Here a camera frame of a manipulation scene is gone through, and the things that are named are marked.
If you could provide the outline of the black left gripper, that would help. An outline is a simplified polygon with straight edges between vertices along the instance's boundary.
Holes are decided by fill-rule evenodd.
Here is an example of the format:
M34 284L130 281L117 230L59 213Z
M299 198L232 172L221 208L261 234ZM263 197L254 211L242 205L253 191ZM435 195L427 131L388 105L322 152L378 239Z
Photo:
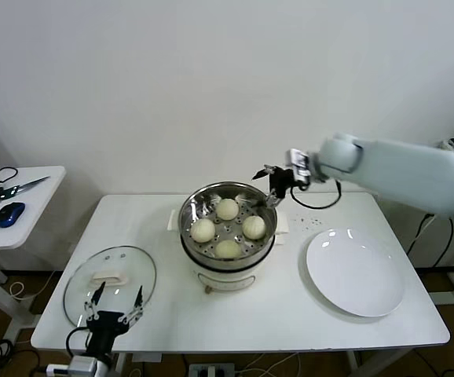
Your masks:
M130 325L136 323L143 314L143 286L139 287L132 309L124 315L121 312L97 312L97 304L101 299L105 287L103 282L100 287L84 302L86 312L86 326L91 337L86 347L87 356L103 356L112 351L115 339L125 335Z

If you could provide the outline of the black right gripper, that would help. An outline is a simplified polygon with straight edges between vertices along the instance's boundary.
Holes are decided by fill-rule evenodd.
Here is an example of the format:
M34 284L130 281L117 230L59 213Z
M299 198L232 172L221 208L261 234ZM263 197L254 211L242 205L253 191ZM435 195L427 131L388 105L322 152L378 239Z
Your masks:
M270 193L260 200L260 206L276 208L283 200L278 196L286 196L287 191L296 187L298 182L295 180L292 169L284 169L271 165L265 165L254 174L251 180L258 180L266 176L269 176Z

